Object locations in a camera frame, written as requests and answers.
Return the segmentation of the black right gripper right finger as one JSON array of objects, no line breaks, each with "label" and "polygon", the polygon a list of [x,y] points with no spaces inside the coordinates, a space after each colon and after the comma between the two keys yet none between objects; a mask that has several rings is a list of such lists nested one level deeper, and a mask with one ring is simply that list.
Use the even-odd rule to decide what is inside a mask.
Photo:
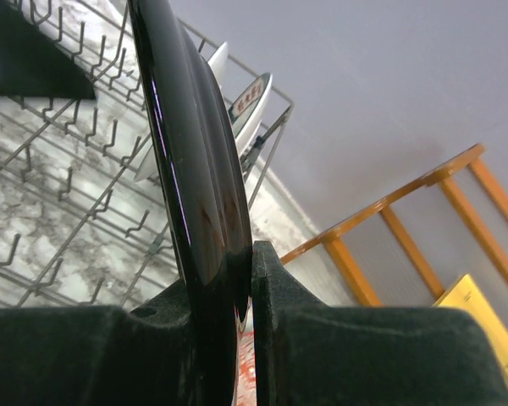
[{"label": "black right gripper right finger", "polygon": [[487,335],[448,307],[332,307],[269,242],[252,257],[261,405],[508,405]]}]

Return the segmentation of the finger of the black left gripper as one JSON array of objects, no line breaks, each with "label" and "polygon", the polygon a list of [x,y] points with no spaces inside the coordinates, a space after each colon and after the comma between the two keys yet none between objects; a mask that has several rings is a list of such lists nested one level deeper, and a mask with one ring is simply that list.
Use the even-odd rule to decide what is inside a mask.
[{"label": "finger of the black left gripper", "polygon": [[85,70],[6,1],[0,1],[0,96],[97,99]]}]

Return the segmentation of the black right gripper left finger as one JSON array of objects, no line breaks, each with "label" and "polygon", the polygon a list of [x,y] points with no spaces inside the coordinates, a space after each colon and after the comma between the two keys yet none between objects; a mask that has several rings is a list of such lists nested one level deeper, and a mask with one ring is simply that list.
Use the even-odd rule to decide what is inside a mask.
[{"label": "black right gripper left finger", "polygon": [[0,405],[192,405],[190,315],[182,282],[131,312],[0,309]]}]

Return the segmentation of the dark rimmed beige plate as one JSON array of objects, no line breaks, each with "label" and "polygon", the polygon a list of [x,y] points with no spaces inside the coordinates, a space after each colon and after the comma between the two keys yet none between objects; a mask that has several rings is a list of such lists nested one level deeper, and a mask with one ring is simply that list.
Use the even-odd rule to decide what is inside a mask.
[{"label": "dark rimmed beige plate", "polygon": [[232,405],[253,254],[235,139],[218,82],[170,4],[132,1],[129,9],[203,397],[208,405]]}]

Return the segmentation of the green rimmed white plate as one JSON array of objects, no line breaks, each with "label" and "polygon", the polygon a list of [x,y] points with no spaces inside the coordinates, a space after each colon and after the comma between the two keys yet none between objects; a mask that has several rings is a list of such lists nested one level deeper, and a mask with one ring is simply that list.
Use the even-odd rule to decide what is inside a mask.
[{"label": "green rimmed white plate", "polygon": [[228,114],[238,156],[241,156],[252,142],[262,115],[268,104],[273,83],[269,72],[253,80],[229,107]]}]

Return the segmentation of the red patterned bowl far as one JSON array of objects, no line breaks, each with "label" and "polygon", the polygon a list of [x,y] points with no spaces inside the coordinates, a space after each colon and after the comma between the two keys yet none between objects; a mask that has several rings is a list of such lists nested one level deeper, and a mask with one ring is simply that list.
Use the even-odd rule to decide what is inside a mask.
[{"label": "red patterned bowl far", "polygon": [[254,332],[243,334],[239,346],[239,379],[237,385],[237,406],[257,405],[257,379]]}]

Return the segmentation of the yellow book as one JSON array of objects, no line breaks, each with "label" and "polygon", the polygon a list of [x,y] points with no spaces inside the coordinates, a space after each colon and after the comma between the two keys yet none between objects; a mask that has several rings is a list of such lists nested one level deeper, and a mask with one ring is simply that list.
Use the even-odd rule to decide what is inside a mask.
[{"label": "yellow book", "polygon": [[448,288],[433,306],[445,306],[469,313],[486,333],[501,365],[508,388],[508,330],[470,274]]}]

